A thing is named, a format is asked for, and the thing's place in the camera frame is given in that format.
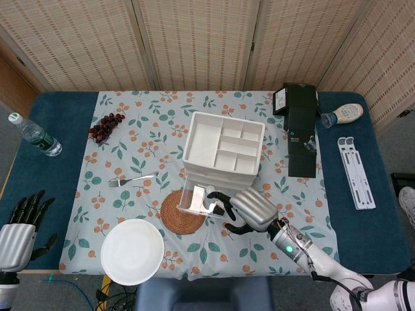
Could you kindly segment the woven bamboo folding screen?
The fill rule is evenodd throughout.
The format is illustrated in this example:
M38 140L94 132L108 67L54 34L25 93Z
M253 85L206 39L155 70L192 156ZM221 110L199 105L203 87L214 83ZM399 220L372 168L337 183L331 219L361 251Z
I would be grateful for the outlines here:
M352 91L376 129L415 108L415 0L0 0L40 90Z

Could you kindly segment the dark red grape bunch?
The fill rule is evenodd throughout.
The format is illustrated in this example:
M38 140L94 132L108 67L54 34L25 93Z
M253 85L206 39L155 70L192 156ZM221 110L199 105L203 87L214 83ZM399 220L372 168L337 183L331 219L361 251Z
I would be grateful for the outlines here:
M125 119L125 115L120 113L110 113L99 120L96 125L93 125L88 130L88 138L98 145L105 143L112 132Z

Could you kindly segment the cream squeeze bottle blue cap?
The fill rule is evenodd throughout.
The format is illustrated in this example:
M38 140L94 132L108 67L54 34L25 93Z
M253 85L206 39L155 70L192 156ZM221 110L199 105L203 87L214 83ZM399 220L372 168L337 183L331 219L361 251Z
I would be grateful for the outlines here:
M330 113L321 114L321 122L325 128L331 128L338 124L354 122L363 115L363 112L360 104L349 103Z

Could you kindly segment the white plastic drawer organizer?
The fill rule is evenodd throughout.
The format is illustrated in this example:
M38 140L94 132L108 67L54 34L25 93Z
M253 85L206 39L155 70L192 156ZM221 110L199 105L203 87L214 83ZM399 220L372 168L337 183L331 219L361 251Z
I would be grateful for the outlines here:
M264 133L262 122L194 112L182 157L184 168L257 175Z

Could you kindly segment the white shoe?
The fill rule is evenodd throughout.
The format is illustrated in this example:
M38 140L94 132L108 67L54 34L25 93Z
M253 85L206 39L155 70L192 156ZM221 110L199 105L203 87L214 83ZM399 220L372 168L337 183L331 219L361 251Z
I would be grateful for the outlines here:
M412 187L403 187L399 192L398 201L406 213L410 225L415 229L415 189Z

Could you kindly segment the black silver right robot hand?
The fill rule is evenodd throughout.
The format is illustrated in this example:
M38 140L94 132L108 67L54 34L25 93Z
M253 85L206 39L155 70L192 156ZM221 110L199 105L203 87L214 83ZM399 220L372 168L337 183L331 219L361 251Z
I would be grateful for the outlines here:
M226 194L213 191L207 195L209 199L218 199L223 203L228 216L236 221L236 212L245 224L235 227L225 223L225 228L236 235L243 235L251 232L267 232L272 240L280 230L278 210L276 206L252 187L248 187L232 197Z

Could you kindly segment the white small box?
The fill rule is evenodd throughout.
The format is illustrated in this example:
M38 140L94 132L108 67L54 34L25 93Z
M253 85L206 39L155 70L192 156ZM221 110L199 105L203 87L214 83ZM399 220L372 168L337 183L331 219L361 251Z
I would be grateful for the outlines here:
M205 188L199 185L195 185L193 188L193 194L189 210L194 213L206 213L208 210L204 205Z

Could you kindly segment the round woven rattan coaster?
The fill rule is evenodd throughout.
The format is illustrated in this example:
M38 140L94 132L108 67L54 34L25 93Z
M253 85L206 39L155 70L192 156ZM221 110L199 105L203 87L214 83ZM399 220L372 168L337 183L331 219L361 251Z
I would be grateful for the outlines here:
M178 235L189 235L204 224L206 217L179 209L181 198L182 190L174 190L166 196L161 204L161 221L169 231Z

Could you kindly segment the black cardboard box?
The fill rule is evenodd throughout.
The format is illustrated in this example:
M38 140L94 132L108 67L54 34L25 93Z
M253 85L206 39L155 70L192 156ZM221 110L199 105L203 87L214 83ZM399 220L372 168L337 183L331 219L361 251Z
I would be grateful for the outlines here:
M284 118L290 177L316 177L315 124L318 107L317 90L310 84L285 82L272 94L272 112Z

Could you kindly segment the silver metal fork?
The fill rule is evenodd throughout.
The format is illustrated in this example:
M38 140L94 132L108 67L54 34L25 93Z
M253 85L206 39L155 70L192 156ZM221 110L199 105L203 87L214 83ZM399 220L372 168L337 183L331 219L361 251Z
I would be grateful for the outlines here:
M130 178L130 179L114 178L108 182L108 186L109 187L122 187L131 181L138 181L138 180L148 179L148 178L156 178L159 176L159 174L160 173L157 171L157 172L152 172L151 174L147 174L147 175L136 177L136 178Z

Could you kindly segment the black floor object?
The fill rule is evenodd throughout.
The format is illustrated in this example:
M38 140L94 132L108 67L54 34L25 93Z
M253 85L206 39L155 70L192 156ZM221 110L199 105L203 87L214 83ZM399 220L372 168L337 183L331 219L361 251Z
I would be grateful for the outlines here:
M391 173L391 179L396 195L403 187L415 189L415 174L412 173Z

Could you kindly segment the white folding laptop stand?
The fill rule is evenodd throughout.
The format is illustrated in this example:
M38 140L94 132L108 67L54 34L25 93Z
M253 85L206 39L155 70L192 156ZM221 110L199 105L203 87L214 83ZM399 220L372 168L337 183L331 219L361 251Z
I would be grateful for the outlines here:
M366 177L361 155L355 148L354 138L339 137L337 146L356 210L375 209L374 197Z

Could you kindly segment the grey black small gadget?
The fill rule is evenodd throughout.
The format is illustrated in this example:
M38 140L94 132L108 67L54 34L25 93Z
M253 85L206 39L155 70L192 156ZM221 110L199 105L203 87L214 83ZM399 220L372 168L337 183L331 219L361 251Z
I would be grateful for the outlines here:
M225 208L222 201L217 198L208 198L208 194L215 192L216 189L214 186L207 186L204 190L204 209L209 215L213 216L224 216Z

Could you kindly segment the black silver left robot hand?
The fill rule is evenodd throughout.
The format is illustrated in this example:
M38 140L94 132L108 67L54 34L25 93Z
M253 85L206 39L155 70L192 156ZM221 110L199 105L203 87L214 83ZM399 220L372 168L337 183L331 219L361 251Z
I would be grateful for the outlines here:
M12 209L8 222L0 229L0 273L23 271L29 262L45 255L55 245L58 234L52 234L45 245L34 244L45 213L55 201L41 201L45 190L23 197Z

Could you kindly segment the floral fruit print tablecloth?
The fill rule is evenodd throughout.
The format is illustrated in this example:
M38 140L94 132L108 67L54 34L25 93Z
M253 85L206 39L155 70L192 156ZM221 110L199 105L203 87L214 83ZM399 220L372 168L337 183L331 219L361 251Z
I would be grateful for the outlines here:
M272 113L270 91L103 91L93 120L112 112L125 115L125 120L106 143L88 141L86 145L59 261L62 273L101 274L100 252L106 235L132 218L150 222L163 237L165 255L159 277L194 280L302 273L266 234L235 235L220 218L206 218L190 235L177 235L164 226L161 204L184 186L182 157L196 111L264 123L255 189L332 259L339 258L322 166L316 164L313 179L288 175L287 134L283 118ZM108 186L114 178L157 171L156 178Z

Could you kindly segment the white plate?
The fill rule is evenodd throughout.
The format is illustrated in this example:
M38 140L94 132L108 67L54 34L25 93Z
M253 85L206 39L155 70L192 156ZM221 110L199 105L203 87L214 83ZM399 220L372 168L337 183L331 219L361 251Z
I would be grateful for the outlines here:
M139 285L158 271L164 257L159 230L142 219L117 224L101 247L101 266L109 278L124 286Z

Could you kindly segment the clear plastic water bottle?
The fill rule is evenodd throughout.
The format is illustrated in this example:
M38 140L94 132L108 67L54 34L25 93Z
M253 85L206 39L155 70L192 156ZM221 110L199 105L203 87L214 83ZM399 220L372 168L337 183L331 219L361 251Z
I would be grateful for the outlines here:
M12 112L8 116L8 120L17 126L22 138L35 146L41 153L49 157L60 155L62 151L61 143L40 125L23 118L17 112Z

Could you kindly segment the dark blue table cover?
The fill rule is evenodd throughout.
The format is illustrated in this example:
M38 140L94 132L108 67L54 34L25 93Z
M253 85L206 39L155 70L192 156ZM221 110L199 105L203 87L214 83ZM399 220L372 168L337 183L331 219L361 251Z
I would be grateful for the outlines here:
M48 92L38 96L30 118L44 126L63 146L56 157L41 154L24 142L19 147L11 175L0 199L0 225L5 224L16 202L40 190L55 198L38 231L36 247L54 233L56 244L29 264L31 270L60 270L67 227L77 192L88 130L99 121L93 114L97 92ZM410 261L407 239L397 215L394 195L372 126L370 114L351 124L317 128L321 152L317 163L324 172L330 222L337 237L339 258L346 268L362 274L396 274ZM353 137L375 202L375 209L355 208L337 146L339 137Z

